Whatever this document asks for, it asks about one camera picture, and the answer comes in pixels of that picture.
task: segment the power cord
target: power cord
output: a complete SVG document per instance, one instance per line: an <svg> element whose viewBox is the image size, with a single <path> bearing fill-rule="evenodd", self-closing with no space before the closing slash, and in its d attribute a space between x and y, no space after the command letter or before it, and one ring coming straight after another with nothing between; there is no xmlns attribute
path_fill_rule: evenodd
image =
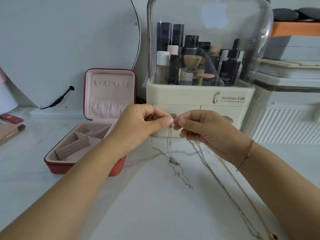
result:
<svg viewBox="0 0 320 240"><path fill-rule="evenodd" d="M45 107L45 108L40 108L40 109L47 109L47 108L52 108L52 107L54 107L54 106L56 106L57 104L59 104L62 100L63 100L63 98L64 98L64 96L66 96L66 94L71 90L71 91L73 91L75 88L73 87L73 86L70 86L69 87L69 89L64 93L64 95L62 95L61 97L59 97L56 101L54 101L51 105L49 105L48 107Z"/></svg>

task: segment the silver ring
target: silver ring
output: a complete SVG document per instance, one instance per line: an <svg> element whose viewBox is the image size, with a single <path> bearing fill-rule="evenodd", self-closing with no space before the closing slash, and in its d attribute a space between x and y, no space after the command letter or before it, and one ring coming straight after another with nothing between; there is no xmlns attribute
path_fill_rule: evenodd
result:
<svg viewBox="0 0 320 240"><path fill-rule="evenodd" d="M153 107L153 112L156 110L155 108L155 104L152 104L152 107Z"/></svg>

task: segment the red jewelry box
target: red jewelry box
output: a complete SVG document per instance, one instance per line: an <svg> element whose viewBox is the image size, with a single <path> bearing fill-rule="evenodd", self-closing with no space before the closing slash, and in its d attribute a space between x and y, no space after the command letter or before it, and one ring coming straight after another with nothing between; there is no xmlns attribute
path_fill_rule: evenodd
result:
<svg viewBox="0 0 320 240"><path fill-rule="evenodd" d="M85 73L83 114L88 122L77 125L45 156L55 174L65 174L112 130L124 109L135 103L137 76L126 69L89 69ZM119 159L109 176L118 175L126 156Z"/></svg>

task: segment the woman illustration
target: woman illustration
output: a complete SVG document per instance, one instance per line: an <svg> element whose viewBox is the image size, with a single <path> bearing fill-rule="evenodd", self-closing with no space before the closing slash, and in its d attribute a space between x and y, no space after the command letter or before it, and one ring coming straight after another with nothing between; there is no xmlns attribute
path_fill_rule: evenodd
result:
<svg viewBox="0 0 320 240"><path fill-rule="evenodd" d="M215 92L215 93L213 94L213 100L212 100L212 102L213 102L214 104L218 103L218 97L219 97L220 93L221 93L220 91L217 91L217 92Z"/></svg>

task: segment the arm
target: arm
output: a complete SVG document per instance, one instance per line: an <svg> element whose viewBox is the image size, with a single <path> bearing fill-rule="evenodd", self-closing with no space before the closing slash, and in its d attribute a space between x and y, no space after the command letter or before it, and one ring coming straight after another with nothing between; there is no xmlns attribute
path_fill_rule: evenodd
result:
<svg viewBox="0 0 320 240"><path fill-rule="evenodd" d="M144 118L154 114L154 121ZM83 221L116 162L173 118L152 105L134 104L111 133L84 155L53 187L0 233L0 240L76 239Z"/></svg>
<svg viewBox="0 0 320 240"><path fill-rule="evenodd" d="M248 153L251 139L214 111L192 110L174 124L181 137L205 143L236 168ZM318 187L257 143L239 171L294 239L320 239Z"/></svg>

